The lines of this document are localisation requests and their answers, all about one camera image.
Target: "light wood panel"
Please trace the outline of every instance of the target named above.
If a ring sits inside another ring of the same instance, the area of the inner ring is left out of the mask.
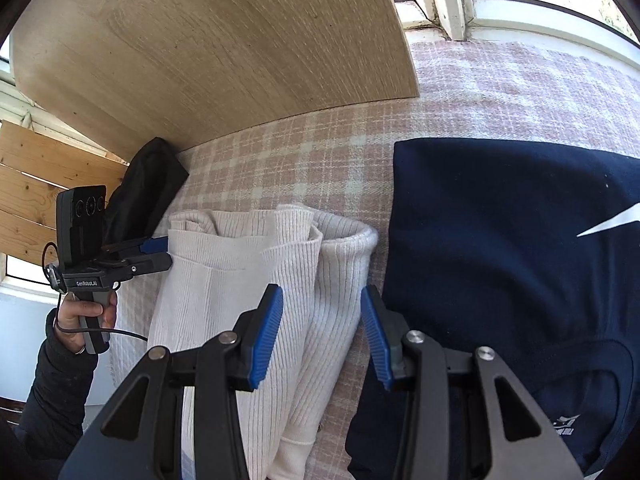
[[[120,185],[124,164],[80,150],[17,124],[2,122],[0,164],[63,187]]]
[[[418,95],[391,0],[33,0],[12,48],[21,91],[127,160]]]
[[[56,241],[56,231],[0,210],[0,253],[39,265],[47,242]],[[52,249],[46,262],[56,259]]]
[[[0,210],[56,228],[56,197],[63,189],[0,166]]]

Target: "checkered fabric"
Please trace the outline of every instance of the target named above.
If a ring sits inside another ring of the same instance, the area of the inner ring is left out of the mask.
[[[312,112],[249,128],[180,154],[190,177],[168,214],[247,211],[279,203],[356,218],[380,243],[371,281],[383,282],[396,140],[477,137],[558,142],[640,156],[640,81],[569,54],[517,43],[414,43],[420,97]],[[160,225],[158,235],[166,234]],[[123,284],[118,325],[147,333],[160,276]],[[113,337],[119,383],[145,347]],[[369,355],[358,332],[326,409],[306,478],[349,479],[344,437]]]

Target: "metal screw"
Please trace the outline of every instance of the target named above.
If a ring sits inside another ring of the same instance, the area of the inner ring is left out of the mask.
[[[409,332],[406,333],[406,338],[409,343],[424,343],[425,337],[426,336],[419,330],[409,330]]]
[[[483,361],[493,361],[495,358],[495,351],[489,346],[481,346],[476,350],[476,353]]]
[[[236,341],[238,341],[238,334],[232,332],[231,330],[227,330],[218,336],[218,341],[220,341],[223,345],[232,345]]]
[[[157,361],[158,359],[162,359],[166,355],[166,348],[164,346],[154,346],[148,352],[149,359],[152,361]]]

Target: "black sleeve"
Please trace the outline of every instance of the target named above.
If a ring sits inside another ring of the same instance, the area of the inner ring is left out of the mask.
[[[82,436],[84,404],[98,356],[75,355],[53,330],[56,310],[47,316],[47,338],[40,347],[29,398],[20,418],[26,450],[35,460],[66,459]]]

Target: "white knit sweater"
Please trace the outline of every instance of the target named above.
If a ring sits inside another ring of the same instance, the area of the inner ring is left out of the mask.
[[[255,308],[268,283],[280,285],[284,311],[267,377],[254,393],[238,393],[238,412],[252,480],[302,480],[360,317],[376,231],[300,205],[186,211],[169,221],[174,264],[158,295],[149,347],[200,346]],[[188,479],[192,388],[185,392],[182,429]]]

